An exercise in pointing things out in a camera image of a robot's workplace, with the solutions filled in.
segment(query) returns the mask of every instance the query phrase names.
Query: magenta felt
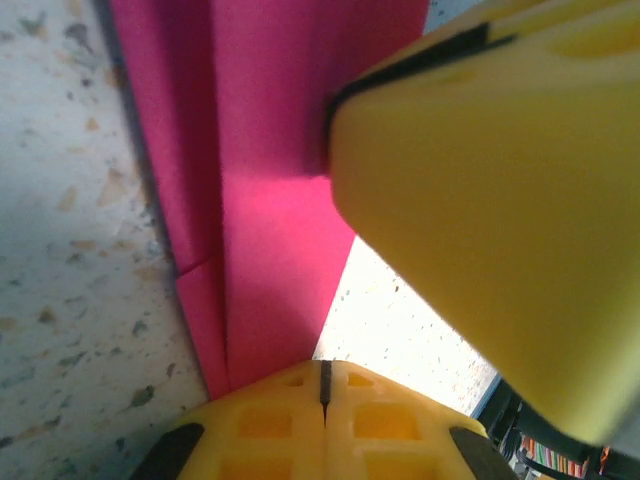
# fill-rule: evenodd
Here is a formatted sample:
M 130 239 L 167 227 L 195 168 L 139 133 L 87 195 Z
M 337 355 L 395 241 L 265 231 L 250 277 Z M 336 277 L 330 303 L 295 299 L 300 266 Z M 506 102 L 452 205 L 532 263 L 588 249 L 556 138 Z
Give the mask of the magenta felt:
M 111 0 L 200 365 L 220 396 L 310 358 L 353 232 L 327 102 L 426 0 Z

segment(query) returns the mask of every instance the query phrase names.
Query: pink fabric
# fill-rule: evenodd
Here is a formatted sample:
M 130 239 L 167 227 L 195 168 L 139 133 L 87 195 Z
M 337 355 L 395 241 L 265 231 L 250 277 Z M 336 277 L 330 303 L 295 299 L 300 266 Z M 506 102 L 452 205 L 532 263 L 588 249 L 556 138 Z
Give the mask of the pink fabric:
M 111 2 L 219 396 L 311 356 L 353 240 L 322 176 L 326 104 L 421 34 L 427 2 Z

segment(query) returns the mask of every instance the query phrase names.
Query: speckled floor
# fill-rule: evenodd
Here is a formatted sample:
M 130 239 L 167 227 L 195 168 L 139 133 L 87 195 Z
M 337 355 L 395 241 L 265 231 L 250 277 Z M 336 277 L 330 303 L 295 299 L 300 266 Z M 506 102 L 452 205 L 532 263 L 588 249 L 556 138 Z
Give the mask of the speckled floor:
M 472 3 L 433 1 L 428 28 Z M 3 480 L 126 478 L 206 401 L 103 5 L 0 2 Z M 360 241 L 317 355 L 465 412 L 493 376 Z

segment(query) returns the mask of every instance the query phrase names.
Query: white speckled surface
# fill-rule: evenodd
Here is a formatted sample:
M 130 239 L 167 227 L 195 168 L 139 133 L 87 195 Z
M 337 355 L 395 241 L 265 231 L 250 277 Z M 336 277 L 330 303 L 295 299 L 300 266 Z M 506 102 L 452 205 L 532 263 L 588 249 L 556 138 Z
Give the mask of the white speckled surface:
M 0 3 L 3 480 L 126 478 L 206 401 L 103 5 Z M 493 376 L 359 241 L 317 353 L 467 412 Z

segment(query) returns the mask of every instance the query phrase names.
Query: yellow plastic piece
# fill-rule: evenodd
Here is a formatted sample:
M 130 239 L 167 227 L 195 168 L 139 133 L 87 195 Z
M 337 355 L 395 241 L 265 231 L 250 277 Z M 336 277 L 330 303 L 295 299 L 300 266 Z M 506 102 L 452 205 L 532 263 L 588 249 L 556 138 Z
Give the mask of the yellow plastic piece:
M 598 444 L 640 393 L 640 2 L 485 2 L 381 66 L 485 20 L 517 38 L 339 108 L 334 200 L 536 410 Z
M 324 424 L 320 362 L 187 415 L 205 432 L 179 480 L 474 480 L 449 429 L 477 421 L 347 362 L 332 362 Z

